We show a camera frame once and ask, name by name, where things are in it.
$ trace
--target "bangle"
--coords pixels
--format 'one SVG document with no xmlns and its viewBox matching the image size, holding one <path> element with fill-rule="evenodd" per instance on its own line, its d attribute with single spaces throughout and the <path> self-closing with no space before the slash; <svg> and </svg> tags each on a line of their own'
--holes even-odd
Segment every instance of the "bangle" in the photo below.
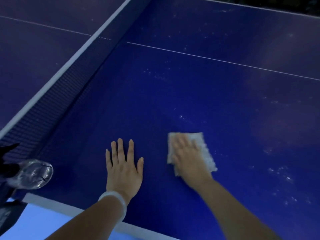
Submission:
<svg viewBox="0 0 320 240">
<path fill-rule="evenodd" d="M 121 196 L 121 194 L 119 194 L 118 192 L 116 192 L 116 191 L 107 191 L 107 192 L 104 192 L 104 193 L 99 197 L 98 201 L 101 200 L 102 198 L 106 197 L 106 196 L 114 196 L 114 197 L 116 197 L 116 198 L 120 201 L 120 203 L 121 203 L 121 205 L 122 205 L 122 207 L 123 207 L 123 213 L 122 213 L 122 216 L 121 216 L 121 218 L 120 218 L 120 220 L 119 220 L 118 222 L 122 222 L 123 219 L 124 219 L 125 216 L 126 216 L 126 213 L 127 213 L 127 205 L 126 205 L 125 200 L 123 199 L 123 197 Z"/>
</svg>

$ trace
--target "right hand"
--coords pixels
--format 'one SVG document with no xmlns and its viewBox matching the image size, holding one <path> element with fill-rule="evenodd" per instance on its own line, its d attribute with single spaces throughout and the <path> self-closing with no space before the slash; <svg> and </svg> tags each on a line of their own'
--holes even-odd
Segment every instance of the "right hand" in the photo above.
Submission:
<svg viewBox="0 0 320 240">
<path fill-rule="evenodd" d="M 190 142 L 186 134 L 178 133 L 172 139 L 172 146 L 174 165 L 189 187 L 199 192 L 207 183 L 213 181 L 195 141 Z"/>
</svg>

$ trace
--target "white cloth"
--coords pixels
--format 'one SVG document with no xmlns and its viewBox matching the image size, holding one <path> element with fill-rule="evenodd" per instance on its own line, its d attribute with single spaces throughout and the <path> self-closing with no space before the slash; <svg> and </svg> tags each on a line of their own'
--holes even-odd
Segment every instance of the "white cloth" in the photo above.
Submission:
<svg viewBox="0 0 320 240">
<path fill-rule="evenodd" d="M 168 158 L 167 163 L 168 164 L 174 164 L 172 161 L 172 155 L 174 154 L 174 149 L 172 147 L 171 139 L 174 137 L 177 133 L 172 132 L 168 134 Z M 205 143 L 205 140 L 203 138 L 203 133 L 185 133 L 189 140 L 195 140 L 197 142 L 198 147 L 200 148 L 202 157 L 207 165 L 207 168 L 210 172 L 215 172 L 218 169 L 216 168 L 216 164 L 214 163 L 214 159 L 212 158 L 211 154 L 209 153 L 209 150 L 207 148 L 207 144 Z M 175 176 L 179 176 L 178 171 L 176 167 L 174 167 L 174 174 Z"/>
<path fill-rule="evenodd" d="M 121 194 L 119 194 L 116 191 L 106 191 L 99 197 L 98 201 L 101 200 L 103 197 L 106 197 L 106 196 L 114 196 L 120 201 L 120 203 L 121 203 L 121 205 L 123 207 L 123 213 L 122 213 L 122 216 L 121 216 L 120 220 L 118 221 L 118 223 L 122 222 L 123 219 L 126 217 L 126 213 L 127 213 L 127 205 L 126 205 L 125 200 L 123 199 Z"/>
</svg>

